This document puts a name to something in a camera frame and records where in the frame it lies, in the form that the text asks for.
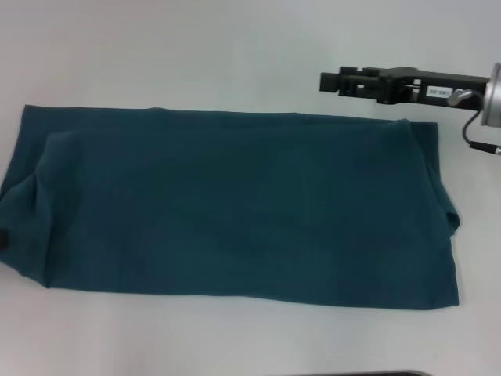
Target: black cable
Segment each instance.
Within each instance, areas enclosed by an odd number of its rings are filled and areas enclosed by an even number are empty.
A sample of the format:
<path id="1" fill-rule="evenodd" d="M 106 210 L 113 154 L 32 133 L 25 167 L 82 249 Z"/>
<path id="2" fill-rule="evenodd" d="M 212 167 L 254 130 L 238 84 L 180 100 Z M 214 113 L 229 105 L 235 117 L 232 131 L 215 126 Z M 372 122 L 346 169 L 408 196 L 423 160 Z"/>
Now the black cable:
<path id="1" fill-rule="evenodd" d="M 474 96 L 476 96 L 478 98 L 478 100 L 480 101 L 481 104 L 484 102 L 484 96 L 481 93 L 476 92 L 474 90 L 472 90 L 471 92 L 473 93 Z M 477 113 L 475 115 L 473 115 L 471 117 L 471 119 L 469 121 L 467 121 L 467 123 L 463 126 L 463 138 L 467 142 L 467 144 L 470 145 L 471 149 L 484 151 L 484 152 L 490 153 L 490 154 L 500 155 L 501 154 L 501 147 L 500 146 L 493 145 L 491 143 L 478 143 L 477 141 L 470 141 L 470 139 L 468 139 L 467 129 L 470 126 L 470 124 L 473 123 L 476 118 L 478 118 L 478 115 L 480 115 L 481 112 L 482 112 L 481 109 L 478 110 Z"/>
<path id="2" fill-rule="evenodd" d="M 472 90 L 472 93 L 473 93 L 474 96 L 476 96 L 478 98 L 478 100 L 480 101 L 480 103 L 484 102 L 484 96 L 481 93 L 475 92 L 474 90 Z M 470 141 L 470 139 L 468 139 L 467 129 L 470 126 L 470 124 L 473 123 L 476 118 L 478 118 L 478 115 L 480 115 L 481 112 L 482 112 L 482 109 L 480 108 L 480 110 L 478 110 L 477 113 L 475 115 L 473 115 L 471 117 L 471 119 L 469 121 L 467 121 L 467 123 L 463 127 L 463 138 L 467 142 L 468 145 L 471 145 L 471 141 Z"/>

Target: robotic arm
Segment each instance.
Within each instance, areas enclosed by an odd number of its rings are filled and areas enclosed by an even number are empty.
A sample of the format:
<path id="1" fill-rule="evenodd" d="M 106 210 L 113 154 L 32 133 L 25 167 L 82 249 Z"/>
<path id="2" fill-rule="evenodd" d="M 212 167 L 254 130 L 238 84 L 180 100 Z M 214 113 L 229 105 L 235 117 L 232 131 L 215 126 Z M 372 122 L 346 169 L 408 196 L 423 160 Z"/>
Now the robotic arm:
<path id="1" fill-rule="evenodd" d="M 490 79 L 405 67 L 341 67 L 338 74 L 322 73 L 320 91 L 374 99 L 382 104 L 418 103 L 477 111 L 465 124 L 463 138 L 472 149 L 501 155 L 501 146 L 477 143 L 467 137 L 468 126 L 480 114 L 482 125 L 501 128 L 501 63 L 494 66 Z"/>

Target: white surface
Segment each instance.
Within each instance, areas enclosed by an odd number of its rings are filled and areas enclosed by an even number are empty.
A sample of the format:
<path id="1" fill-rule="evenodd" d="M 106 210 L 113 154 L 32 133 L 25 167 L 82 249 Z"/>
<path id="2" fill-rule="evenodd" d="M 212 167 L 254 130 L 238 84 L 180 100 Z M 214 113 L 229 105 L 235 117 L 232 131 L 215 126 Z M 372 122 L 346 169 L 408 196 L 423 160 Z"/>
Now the white surface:
<path id="1" fill-rule="evenodd" d="M 434 96 L 435 98 L 449 98 L 452 95 L 452 88 L 444 88 L 440 86 L 428 86 L 426 96 Z"/>
<path id="2" fill-rule="evenodd" d="M 1 0 L 0 172 L 25 103 L 438 121 L 463 224 L 462 305 L 430 312 L 44 290 L 0 266 L 0 375 L 498 376 L 501 158 L 467 149 L 469 112 L 385 107 L 318 86 L 340 65 L 489 76 L 500 10 L 493 0 Z M 499 130 L 471 134 L 501 143 Z"/>

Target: teal cloth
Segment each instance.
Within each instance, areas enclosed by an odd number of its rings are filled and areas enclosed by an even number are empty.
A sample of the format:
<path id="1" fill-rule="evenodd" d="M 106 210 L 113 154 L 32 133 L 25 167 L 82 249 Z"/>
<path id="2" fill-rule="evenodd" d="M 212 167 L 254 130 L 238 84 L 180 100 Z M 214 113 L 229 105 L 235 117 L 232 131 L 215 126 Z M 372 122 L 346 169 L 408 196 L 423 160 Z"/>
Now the teal cloth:
<path id="1" fill-rule="evenodd" d="M 45 287 L 458 304 L 433 123 L 27 106 L 0 198 Z"/>

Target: folded fabric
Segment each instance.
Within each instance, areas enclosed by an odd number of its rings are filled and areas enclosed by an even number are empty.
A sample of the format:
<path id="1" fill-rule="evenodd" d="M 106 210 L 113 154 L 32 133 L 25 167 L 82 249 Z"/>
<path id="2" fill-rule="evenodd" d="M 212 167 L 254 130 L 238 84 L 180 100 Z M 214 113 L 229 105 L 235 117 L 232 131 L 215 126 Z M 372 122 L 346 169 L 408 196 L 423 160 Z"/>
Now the folded fabric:
<path id="1" fill-rule="evenodd" d="M 458 304 L 433 123 L 26 107 L 0 198 L 46 287 Z"/>

